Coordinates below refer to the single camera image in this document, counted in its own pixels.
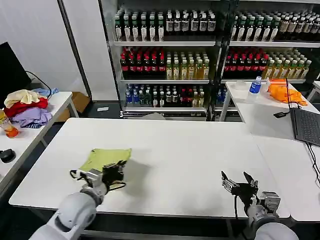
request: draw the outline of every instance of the yellow-green cloth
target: yellow-green cloth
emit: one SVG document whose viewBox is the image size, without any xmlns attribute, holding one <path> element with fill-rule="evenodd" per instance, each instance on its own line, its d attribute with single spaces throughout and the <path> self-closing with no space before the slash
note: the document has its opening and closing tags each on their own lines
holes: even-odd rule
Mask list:
<svg viewBox="0 0 320 240">
<path fill-rule="evenodd" d="M 131 156 L 132 149 L 100 149 L 91 150 L 88 160 L 80 167 L 80 170 L 87 172 L 96 169 L 102 172 L 104 165 L 116 164 L 120 160 L 128 161 Z"/>
</svg>

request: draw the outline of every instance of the purple cloth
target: purple cloth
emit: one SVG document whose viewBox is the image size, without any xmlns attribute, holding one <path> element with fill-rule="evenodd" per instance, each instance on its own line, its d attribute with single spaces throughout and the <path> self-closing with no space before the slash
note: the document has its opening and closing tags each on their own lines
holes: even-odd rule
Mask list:
<svg viewBox="0 0 320 240">
<path fill-rule="evenodd" d="M 46 109 L 30 107 L 27 110 L 13 116 L 11 120 L 18 122 L 20 127 L 24 128 L 31 123 L 45 125 L 51 118 L 52 114 Z"/>
</svg>

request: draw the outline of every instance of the black mouse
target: black mouse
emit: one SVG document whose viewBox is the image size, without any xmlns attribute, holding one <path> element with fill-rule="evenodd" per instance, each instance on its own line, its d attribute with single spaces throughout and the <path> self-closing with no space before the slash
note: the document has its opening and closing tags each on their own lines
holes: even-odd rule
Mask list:
<svg viewBox="0 0 320 240">
<path fill-rule="evenodd" d="M 0 151 L 0 159 L 5 164 L 10 163 L 15 158 L 16 158 L 16 153 L 12 149 Z"/>
</svg>

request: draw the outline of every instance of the white wall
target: white wall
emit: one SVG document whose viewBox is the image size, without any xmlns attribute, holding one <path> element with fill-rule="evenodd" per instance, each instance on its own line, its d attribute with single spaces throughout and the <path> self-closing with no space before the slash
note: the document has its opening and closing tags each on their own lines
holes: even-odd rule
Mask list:
<svg viewBox="0 0 320 240">
<path fill-rule="evenodd" d="M 118 100 L 98 0 L 63 2 L 92 100 Z"/>
<path fill-rule="evenodd" d="M 0 43 L 51 88 L 87 94 L 57 0 L 1 0 Z"/>
</svg>

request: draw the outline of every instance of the laptop keyboard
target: laptop keyboard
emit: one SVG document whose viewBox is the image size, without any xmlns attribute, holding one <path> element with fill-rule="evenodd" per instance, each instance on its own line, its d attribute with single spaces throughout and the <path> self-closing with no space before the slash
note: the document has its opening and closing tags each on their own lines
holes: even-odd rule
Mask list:
<svg viewBox="0 0 320 240">
<path fill-rule="evenodd" d="M 303 138 L 306 141 L 320 144 L 320 129 L 317 115 L 303 110 L 300 111 L 299 115 Z"/>
</svg>

